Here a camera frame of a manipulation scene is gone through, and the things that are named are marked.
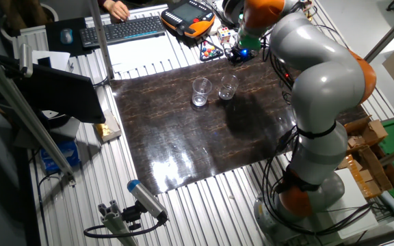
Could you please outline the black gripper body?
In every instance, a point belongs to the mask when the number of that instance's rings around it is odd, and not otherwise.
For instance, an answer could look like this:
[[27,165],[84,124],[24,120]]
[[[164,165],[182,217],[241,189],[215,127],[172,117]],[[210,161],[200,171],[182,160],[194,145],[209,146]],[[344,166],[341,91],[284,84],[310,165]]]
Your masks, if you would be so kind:
[[235,52],[236,57],[240,58],[240,64],[247,62],[257,56],[257,52],[249,49],[239,49],[237,47],[233,47],[232,51]]

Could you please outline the person hand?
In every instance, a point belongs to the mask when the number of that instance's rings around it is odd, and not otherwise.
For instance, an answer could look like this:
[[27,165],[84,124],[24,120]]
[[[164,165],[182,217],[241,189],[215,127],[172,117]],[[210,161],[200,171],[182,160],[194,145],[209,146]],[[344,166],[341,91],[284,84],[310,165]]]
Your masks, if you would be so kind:
[[117,20],[126,21],[130,16],[128,7],[121,1],[112,1],[107,5],[107,10]]

